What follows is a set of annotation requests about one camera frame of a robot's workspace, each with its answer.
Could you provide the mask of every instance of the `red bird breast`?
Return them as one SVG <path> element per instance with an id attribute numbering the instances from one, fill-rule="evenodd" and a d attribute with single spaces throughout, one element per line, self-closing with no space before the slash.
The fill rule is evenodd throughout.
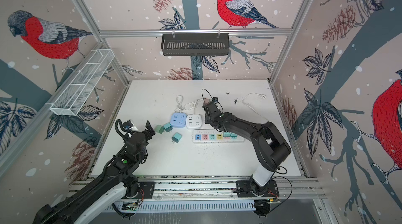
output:
<path id="1" fill-rule="evenodd" d="M 374 134 L 383 149 L 402 167 L 402 131 L 399 123 L 399 105 L 402 102 L 401 80 L 396 80 L 374 102 Z"/>
<path id="2" fill-rule="evenodd" d="M 218 14 L 219 16 L 227 22 L 230 26 L 247 26 L 254 22 L 251 18 L 246 18 L 237 14 L 234 14 L 226 6 L 226 2 L 231 0 L 218 0 Z"/>
<path id="3" fill-rule="evenodd" d="M 21 38 L 31 45 L 39 54 L 55 59 L 67 59 L 73 55 L 78 49 L 79 38 L 63 42 L 61 44 L 48 44 L 39 40 L 39 36 L 43 33 L 41 22 L 36 17 L 31 17 L 25 22 L 27 36 Z"/>

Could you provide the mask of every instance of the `hanging black metal basket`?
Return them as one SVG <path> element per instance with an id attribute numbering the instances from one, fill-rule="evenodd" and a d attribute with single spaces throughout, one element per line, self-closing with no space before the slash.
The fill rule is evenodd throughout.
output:
<path id="1" fill-rule="evenodd" d="M 163 34 L 164 56 L 226 56 L 229 54 L 229 34 Z"/>

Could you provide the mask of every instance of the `bird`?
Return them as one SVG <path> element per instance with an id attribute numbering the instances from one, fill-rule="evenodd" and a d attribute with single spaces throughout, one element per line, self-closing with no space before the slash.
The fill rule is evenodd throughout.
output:
<path id="1" fill-rule="evenodd" d="M 67 67 L 62 73 L 67 69 L 73 70 L 68 67 L 68 58 L 75 51 L 80 52 L 78 45 L 84 37 L 92 35 L 91 32 L 74 29 L 63 23 L 43 20 L 24 10 L 12 13 L 7 24 L 14 37 L 20 35 L 42 56 L 65 59 Z"/>
<path id="2" fill-rule="evenodd" d="M 218 0 L 219 16 L 232 26 L 242 26 L 246 28 L 249 24 L 262 23 L 277 29 L 277 26 L 269 23 L 254 7 L 250 0 Z"/>
<path id="3" fill-rule="evenodd" d="M 359 130 L 358 140 L 361 134 L 375 139 L 394 161 L 394 166 L 386 172 L 379 165 L 371 164 L 384 174 L 385 180 L 381 181 L 384 184 L 389 183 L 390 173 L 402 170 L 402 70 L 396 73 L 401 79 L 396 80 L 374 102 L 372 113 L 374 134 L 360 131 L 359 125 L 352 121 Z"/>

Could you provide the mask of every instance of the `blue power strip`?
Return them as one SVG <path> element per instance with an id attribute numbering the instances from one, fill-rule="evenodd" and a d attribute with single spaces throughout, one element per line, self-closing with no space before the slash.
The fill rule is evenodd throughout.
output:
<path id="1" fill-rule="evenodd" d="M 183 128 L 186 126 L 187 115 L 183 112 L 175 112 L 170 119 L 170 124 L 176 128 Z"/>

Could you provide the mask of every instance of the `mesh basket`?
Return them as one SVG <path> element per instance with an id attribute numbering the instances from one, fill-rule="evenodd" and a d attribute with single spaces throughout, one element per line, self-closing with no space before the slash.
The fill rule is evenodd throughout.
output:
<path id="1" fill-rule="evenodd" d="M 164 56 L 226 56 L 229 54 L 229 34 L 163 34 Z"/>
<path id="2" fill-rule="evenodd" d="M 50 110 L 56 115 L 76 116 L 114 57 L 110 49 L 94 51 Z"/>

